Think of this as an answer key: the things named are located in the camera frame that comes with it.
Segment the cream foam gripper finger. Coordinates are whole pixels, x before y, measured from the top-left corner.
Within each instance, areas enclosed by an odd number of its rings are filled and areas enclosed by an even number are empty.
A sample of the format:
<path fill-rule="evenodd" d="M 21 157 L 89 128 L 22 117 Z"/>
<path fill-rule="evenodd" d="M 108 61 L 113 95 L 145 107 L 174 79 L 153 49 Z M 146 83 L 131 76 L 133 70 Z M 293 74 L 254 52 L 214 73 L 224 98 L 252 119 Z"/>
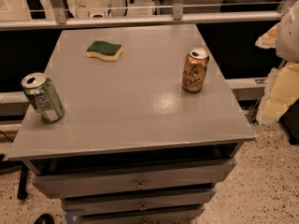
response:
<path fill-rule="evenodd" d="M 278 23 L 271 27 L 265 34 L 259 36 L 255 45 L 261 49 L 274 49 L 278 36 Z"/>
<path fill-rule="evenodd" d="M 299 64 L 287 62 L 280 68 L 272 68 L 264 88 L 256 119 L 259 124 L 278 121 L 299 99 Z"/>

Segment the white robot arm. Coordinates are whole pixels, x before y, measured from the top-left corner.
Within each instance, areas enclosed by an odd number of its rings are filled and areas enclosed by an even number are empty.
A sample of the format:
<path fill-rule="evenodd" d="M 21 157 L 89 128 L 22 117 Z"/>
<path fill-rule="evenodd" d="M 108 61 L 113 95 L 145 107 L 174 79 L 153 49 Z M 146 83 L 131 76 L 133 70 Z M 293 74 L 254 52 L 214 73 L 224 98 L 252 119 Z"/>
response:
<path fill-rule="evenodd" d="M 256 115 L 259 124 L 270 124 L 299 99 L 299 0 L 255 45 L 275 49 L 276 55 L 286 62 L 282 68 L 271 69 Z"/>

